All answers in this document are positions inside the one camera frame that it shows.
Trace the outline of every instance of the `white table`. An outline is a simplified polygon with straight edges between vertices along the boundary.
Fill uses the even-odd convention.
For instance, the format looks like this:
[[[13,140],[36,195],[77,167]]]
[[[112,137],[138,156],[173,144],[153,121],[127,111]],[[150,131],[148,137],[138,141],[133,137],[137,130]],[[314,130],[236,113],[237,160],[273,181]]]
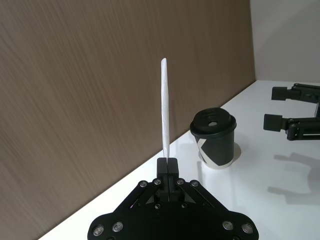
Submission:
[[[260,240],[320,239],[320,140],[288,141],[284,131],[263,130],[266,113],[314,116],[315,104],[271,100],[272,87],[293,84],[257,81],[222,106],[237,121],[234,139],[241,149],[239,158],[225,169],[213,170],[200,161],[189,131],[170,145],[180,177],[199,180],[229,210],[250,217]],[[140,180],[151,182],[156,177],[159,157],[161,152],[40,239],[86,240],[96,217],[112,212]]]

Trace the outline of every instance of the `black paper cup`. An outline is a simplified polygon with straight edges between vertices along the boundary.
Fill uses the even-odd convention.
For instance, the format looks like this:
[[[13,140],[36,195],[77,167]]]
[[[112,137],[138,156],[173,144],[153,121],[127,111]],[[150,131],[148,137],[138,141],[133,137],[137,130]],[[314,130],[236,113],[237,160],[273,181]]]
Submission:
[[[234,158],[236,119],[226,110],[213,107],[198,112],[190,124],[202,160],[213,169],[231,165]]]

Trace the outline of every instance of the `wood grain panel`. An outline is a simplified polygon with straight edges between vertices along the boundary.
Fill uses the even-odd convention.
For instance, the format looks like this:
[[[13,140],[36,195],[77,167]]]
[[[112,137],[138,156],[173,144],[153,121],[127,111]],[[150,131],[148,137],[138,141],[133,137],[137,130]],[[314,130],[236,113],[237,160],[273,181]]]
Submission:
[[[249,0],[1,0],[1,239],[35,239],[254,81]]]

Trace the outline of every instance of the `brown wall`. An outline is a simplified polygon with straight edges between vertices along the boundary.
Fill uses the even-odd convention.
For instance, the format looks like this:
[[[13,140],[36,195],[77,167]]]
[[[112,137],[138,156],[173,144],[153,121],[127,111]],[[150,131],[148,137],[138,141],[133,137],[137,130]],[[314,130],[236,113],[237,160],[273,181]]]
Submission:
[[[254,81],[249,0],[1,0],[0,232],[35,239]]]

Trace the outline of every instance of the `screw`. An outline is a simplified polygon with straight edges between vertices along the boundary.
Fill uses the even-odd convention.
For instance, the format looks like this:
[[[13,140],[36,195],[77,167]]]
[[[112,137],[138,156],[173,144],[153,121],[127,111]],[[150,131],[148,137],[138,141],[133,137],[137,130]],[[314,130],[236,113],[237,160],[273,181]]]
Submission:
[[[186,208],[188,207],[188,204],[186,204],[186,203],[184,202],[184,203],[181,204],[181,207],[182,207],[183,209],[186,209]]]
[[[249,223],[245,223],[241,227],[246,234],[252,234],[254,232],[254,228]]]
[[[139,183],[139,186],[142,187],[142,188],[146,187],[147,185],[148,185],[148,183],[146,181],[141,181]]]
[[[184,184],[184,180],[182,179],[182,178],[179,178],[177,181],[176,181],[176,183],[178,184],[178,185],[182,185],[182,184]]]
[[[95,236],[95,237],[100,236],[103,232],[104,232],[104,226],[102,226],[102,225],[96,226],[93,229],[93,236]]]
[[[155,179],[153,182],[154,182],[155,185],[160,185],[161,184],[161,180],[158,179],[158,178]]]
[[[160,205],[159,203],[156,203],[156,204],[154,205],[154,208],[155,208],[155,209],[160,209],[160,208],[161,208],[161,205]]]
[[[232,222],[230,222],[230,221],[224,221],[224,222],[222,223],[222,226],[223,226],[223,228],[224,228],[225,230],[228,230],[228,231],[231,231],[231,230],[234,229],[234,225],[233,225]]]
[[[192,181],[192,182],[191,182],[191,186],[192,186],[192,187],[197,187],[197,186],[198,186],[198,182],[195,181],[195,180]]]
[[[122,224],[122,222],[117,221],[115,224],[113,224],[112,231],[117,233],[117,232],[120,232],[123,228],[124,228],[124,225]]]

